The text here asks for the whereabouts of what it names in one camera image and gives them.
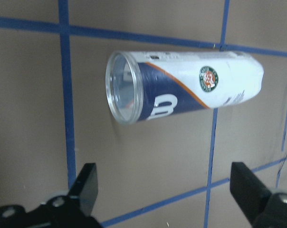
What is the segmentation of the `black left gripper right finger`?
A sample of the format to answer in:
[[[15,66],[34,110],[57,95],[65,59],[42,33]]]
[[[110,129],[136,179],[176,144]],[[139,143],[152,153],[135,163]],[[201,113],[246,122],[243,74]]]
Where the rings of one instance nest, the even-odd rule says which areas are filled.
[[[230,192],[252,228],[287,228],[287,191],[268,188],[243,162],[233,162]]]

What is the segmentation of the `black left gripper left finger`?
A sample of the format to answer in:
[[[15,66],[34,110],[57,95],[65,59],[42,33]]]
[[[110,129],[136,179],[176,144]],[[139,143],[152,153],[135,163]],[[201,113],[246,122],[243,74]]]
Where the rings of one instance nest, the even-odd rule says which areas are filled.
[[[84,164],[66,195],[56,195],[26,212],[21,205],[0,207],[0,228],[101,228],[91,216],[98,195],[95,163]]]

